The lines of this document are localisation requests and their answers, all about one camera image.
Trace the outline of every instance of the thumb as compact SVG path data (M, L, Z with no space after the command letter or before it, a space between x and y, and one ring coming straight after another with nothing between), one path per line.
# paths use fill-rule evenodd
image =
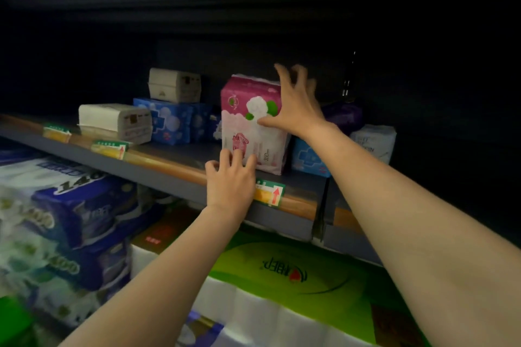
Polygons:
M266 116L266 117L259 118L257 120L257 123L260 126L265 126L266 128L277 128L278 127L277 117L272 117L272 116Z

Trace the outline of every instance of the white box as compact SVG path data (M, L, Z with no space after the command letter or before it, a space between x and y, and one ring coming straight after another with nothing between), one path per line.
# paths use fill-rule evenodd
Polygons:
M201 76L176 70L150 69L148 88L152 99L172 103L199 103Z
M350 138L389 165L396 140L396 131L392 126L365 125L351 133Z
M152 138L152 115L146 108L127 104L82 104L79 108L82 134L143 144Z

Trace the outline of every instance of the person's left hand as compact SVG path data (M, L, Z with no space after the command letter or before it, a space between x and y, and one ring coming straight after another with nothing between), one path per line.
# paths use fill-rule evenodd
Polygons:
M242 222L255 194L256 165L256 155L250 155L242 166L242 151L235 150L232 158L228 149L221 150L219 162L206 162L207 206Z

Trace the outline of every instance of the red arrow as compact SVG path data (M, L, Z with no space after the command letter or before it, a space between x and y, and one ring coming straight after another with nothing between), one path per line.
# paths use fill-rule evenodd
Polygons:
M277 203L277 196L280 195L280 192L279 192L279 189L277 188L274 192L273 192L273 201L271 202L271 204L275 204Z

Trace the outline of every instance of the purple plastic bag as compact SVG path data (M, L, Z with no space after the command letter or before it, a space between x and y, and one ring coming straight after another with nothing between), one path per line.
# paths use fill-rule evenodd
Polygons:
M322 107L322 113L328 122L334 123L348 136L364 125L361 108L354 103L331 103Z

